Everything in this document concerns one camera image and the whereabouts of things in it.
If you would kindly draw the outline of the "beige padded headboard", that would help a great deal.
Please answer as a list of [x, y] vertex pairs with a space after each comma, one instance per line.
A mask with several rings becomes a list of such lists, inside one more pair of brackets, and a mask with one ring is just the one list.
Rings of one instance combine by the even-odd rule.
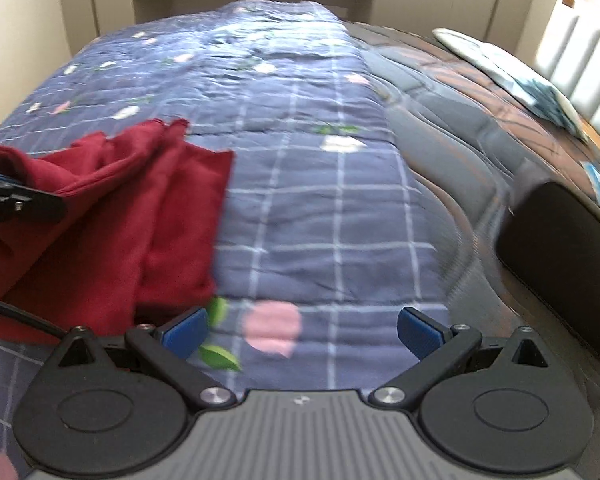
[[534, 67], [600, 139], [600, 9], [585, 0], [556, 0]]

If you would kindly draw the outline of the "blue plaid floral quilt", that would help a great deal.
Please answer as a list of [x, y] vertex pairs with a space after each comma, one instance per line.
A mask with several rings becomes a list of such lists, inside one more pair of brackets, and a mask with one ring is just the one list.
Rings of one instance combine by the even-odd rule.
[[424, 188], [332, 12], [245, 0], [100, 37], [0, 125], [0, 146], [43, 157], [154, 118], [183, 118], [187, 142], [234, 153], [215, 355], [189, 362], [236, 392], [370, 392], [415, 363], [399, 310], [448, 316]]

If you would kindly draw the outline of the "white floral pillow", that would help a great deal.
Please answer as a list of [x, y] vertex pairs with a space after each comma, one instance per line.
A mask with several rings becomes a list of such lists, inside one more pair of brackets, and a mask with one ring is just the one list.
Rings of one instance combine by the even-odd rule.
[[439, 27], [432, 33], [440, 44], [485, 73], [533, 115], [567, 130], [583, 142], [588, 140], [582, 119], [569, 99], [516, 56], [456, 30]]

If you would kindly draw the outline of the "dark storage box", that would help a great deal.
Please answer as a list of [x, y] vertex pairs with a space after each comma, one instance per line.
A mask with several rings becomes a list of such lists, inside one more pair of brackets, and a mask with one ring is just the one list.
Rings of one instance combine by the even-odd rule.
[[519, 181], [495, 252], [600, 358], [600, 208], [560, 181]]

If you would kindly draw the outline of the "red knit sweater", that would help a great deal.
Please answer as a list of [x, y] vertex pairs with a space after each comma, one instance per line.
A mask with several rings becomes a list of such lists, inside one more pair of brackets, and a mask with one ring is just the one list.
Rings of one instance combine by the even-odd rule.
[[40, 158], [0, 145], [0, 174], [66, 207], [57, 222], [0, 222], [0, 300], [99, 336], [206, 306], [234, 155], [187, 142], [186, 128], [148, 120]]

